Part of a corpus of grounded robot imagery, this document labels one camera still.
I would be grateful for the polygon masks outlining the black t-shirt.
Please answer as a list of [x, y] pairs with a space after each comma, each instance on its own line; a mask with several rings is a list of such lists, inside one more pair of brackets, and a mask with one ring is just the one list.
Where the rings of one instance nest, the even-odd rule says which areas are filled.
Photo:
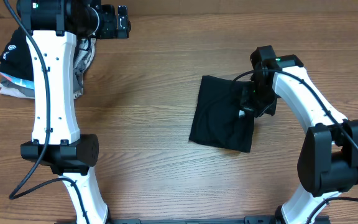
[[254, 117], [240, 110], [239, 98], [250, 82], [203, 76], [189, 140], [205, 146], [250, 152]]

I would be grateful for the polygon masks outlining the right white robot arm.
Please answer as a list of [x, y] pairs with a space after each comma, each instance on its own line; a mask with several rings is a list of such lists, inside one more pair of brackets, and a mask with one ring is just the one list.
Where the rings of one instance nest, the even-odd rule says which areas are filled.
[[243, 89], [241, 110], [258, 118], [274, 115], [278, 98], [293, 111], [305, 139], [297, 163], [300, 185], [272, 216], [245, 223], [329, 223], [319, 213], [335, 200], [356, 201], [342, 193], [358, 185], [358, 119], [338, 112], [315, 87], [296, 55], [278, 57], [255, 51], [253, 70]]

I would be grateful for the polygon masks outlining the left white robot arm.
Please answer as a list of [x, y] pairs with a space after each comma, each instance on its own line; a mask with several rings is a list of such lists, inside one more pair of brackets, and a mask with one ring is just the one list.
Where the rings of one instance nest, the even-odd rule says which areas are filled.
[[111, 223], [94, 169], [98, 137], [81, 133], [76, 120], [73, 69], [78, 39], [128, 38], [128, 9], [99, 1], [24, 0], [14, 17], [27, 37], [35, 90], [32, 138], [22, 144], [21, 156], [51, 168], [63, 182], [77, 223]]

